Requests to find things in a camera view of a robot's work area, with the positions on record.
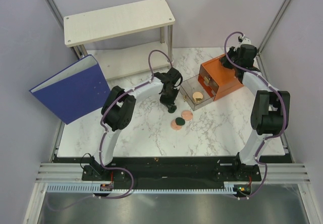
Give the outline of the transparent drawer with gold knob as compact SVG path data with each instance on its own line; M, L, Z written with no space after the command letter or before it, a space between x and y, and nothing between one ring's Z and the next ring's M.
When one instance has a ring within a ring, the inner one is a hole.
M203 94L203 100L199 103L196 103L192 94L196 91L199 91ZM189 104L193 111L198 110L209 103L212 103L215 99L215 95L209 95L198 82L198 75L195 75L185 81L180 85L180 92L184 100Z

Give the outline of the gold round jar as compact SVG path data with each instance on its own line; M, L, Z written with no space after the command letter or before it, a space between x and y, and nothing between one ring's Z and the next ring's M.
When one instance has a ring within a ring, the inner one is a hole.
M196 91L192 94L192 98L196 103L199 103L203 100L203 94L199 91Z

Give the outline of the orange drawer organizer box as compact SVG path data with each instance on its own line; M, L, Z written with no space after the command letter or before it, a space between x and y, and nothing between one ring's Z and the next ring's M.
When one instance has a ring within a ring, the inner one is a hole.
M204 76L208 74L219 86L214 101L221 99L244 86L235 77L234 69L227 69L222 66L220 58L223 56L224 54L202 63L199 70L199 74Z

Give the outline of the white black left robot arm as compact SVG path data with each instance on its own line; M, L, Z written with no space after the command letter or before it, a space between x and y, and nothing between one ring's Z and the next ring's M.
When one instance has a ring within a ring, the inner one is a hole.
M166 73L154 73L151 80L128 90L119 86L112 88L101 109L100 124L103 127L103 136L96 157L99 163L93 169L93 174L99 180L106 180L111 174L108 164L113 160L114 148L121 131L132 120L135 105L158 94L160 103L172 114L177 109L175 99L182 82L181 73L175 68L170 68Z

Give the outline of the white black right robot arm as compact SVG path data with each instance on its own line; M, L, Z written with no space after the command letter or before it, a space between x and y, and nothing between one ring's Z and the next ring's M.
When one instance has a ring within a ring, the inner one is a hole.
M260 156L271 138L280 137L288 126L290 93L271 86L255 67L257 48L249 41L217 58L202 63L199 73L180 85L180 92L192 110L197 110L234 91L246 87L254 95L250 116L252 132L244 148L238 152L232 177L243 180L248 166L260 163Z

